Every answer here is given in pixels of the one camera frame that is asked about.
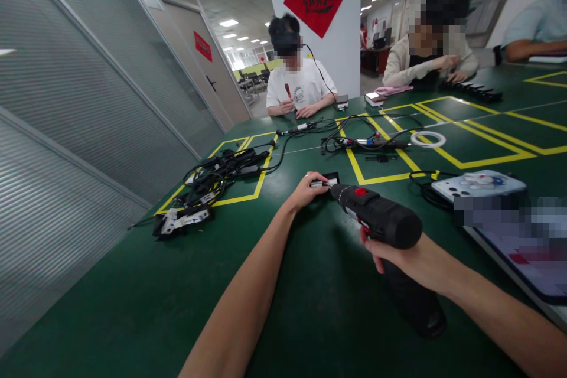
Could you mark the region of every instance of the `person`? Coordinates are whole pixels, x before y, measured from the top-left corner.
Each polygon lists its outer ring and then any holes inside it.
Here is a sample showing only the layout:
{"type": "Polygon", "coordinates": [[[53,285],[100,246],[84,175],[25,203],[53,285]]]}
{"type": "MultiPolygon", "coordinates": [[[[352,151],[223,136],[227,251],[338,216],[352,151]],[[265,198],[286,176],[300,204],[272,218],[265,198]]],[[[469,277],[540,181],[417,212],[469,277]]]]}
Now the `person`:
{"type": "MultiPolygon", "coordinates": [[[[328,181],[317,172],[308,172],[301,179],[229,283],[180,378],[245,375],[270,310],[292,222],[300,209],[328,191],[327,186],[311,188],[314,180],[328,181]]],[[[427,235],[408,250],[369,240],[362,229],[360,241],[379,273],[384,273],[382,259],[387,259],[422,286],[449,298],[529,376],[567,376],[567,335],[463,265],[427,235]]]]}
{"type": "Polygon", "coordinates": [[[567,56],[567,0],[536,0],[506,28],[502,42],[510,62],[530,56],[567,56]]]}
{"type": "Polygon", "coordinates": [[[273,49],[283,58],[283,66],[274,69],[268,80],[268,114],[286,115],[296,109],[296,118],[309,118],[335,103],[337,88],[323,64],[299,55],[303,43],[297,18],[286,13],[272,19],[268,33],[273,49]]]}
{"type": "Polygon", "coordinates": [[[431,85],[447,75],[454,83],[470,78],[479,61],[458,26],[469,5],[470,0],[425,0],[416,25],[390,49],[384,86],[431,85]]]}
{"type": "Polygon", "coordinates": [[[366,28],[362,22],[360,23],[360,49],[366,50],[366,28]]]}

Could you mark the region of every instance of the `cordless drill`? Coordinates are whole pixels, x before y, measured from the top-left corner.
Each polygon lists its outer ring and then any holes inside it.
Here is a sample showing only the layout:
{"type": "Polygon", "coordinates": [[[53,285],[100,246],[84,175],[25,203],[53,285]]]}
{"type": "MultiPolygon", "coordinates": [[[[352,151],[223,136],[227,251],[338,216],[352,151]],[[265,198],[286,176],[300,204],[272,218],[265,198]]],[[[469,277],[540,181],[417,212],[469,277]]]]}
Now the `cordless drill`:
{"type": "MultiPolygon", "coordinates": [[[[362,224],[371,239],[397,249],[409,249],[421,237],[421,220],[412,210],[363,187],[334,184],[331,195],[344,212],[362,224]]],[[[402,270],[381,259],[392,295],[401,315],[423,338],[435,338],[447,321],[437,295],[418,284],[402,270]]]]}

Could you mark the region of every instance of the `white ring light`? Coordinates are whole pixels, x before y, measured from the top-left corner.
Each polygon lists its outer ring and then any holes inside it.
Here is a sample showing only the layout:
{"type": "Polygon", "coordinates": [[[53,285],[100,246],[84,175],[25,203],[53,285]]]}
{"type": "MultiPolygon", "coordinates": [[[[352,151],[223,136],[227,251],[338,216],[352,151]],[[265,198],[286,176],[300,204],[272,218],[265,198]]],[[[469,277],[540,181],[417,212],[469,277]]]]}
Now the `white ring light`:
{"type": "Polygon", "coordinates": [[[441,146],[445,145],[445,142],[447,141],[447,139],[442,134],[435,133],[435,132],[423,131],[423,132],[415,132],[414,134],[412,134],[411,141],[412,141],[412,144],[414,144],[416,146],[421,146],[422,148],[435,149],[435,148],[440,148],[441,146]],[[421,142],[421,141],[418,140],[418,137],[420,137],[420,136],[430,136],[430,137],[436,138],[438,140],[438,142],[436,142],[436,143],[421,142]]]}

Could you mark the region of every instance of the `pink cloth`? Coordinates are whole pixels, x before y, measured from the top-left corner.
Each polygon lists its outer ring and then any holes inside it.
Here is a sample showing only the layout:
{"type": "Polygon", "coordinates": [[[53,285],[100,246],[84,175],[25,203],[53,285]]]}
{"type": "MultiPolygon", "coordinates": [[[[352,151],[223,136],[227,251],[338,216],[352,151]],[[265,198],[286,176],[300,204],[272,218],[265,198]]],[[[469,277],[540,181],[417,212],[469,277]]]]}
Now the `pink cloth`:
{"type": "Polygon", "coordinates": [[[407,92],[408,90],[413,90],[413,86],[378,87],[375,92],[382,96],[391,96],[398,93],[407,92]]]}

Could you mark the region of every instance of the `cartoon phone case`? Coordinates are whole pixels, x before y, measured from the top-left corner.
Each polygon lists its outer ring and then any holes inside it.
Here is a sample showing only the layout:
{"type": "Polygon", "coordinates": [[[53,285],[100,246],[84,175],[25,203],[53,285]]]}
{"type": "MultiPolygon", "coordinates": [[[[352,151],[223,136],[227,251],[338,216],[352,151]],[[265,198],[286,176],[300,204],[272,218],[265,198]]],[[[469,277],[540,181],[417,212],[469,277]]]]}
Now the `cartoon phone case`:
{"type": "Polygon", "coordinates": [[[450,202],[461,197],[507,196],[526,190],[524,182],[492,170],[465,173],[434,182],[431,187],[450,202]]]}

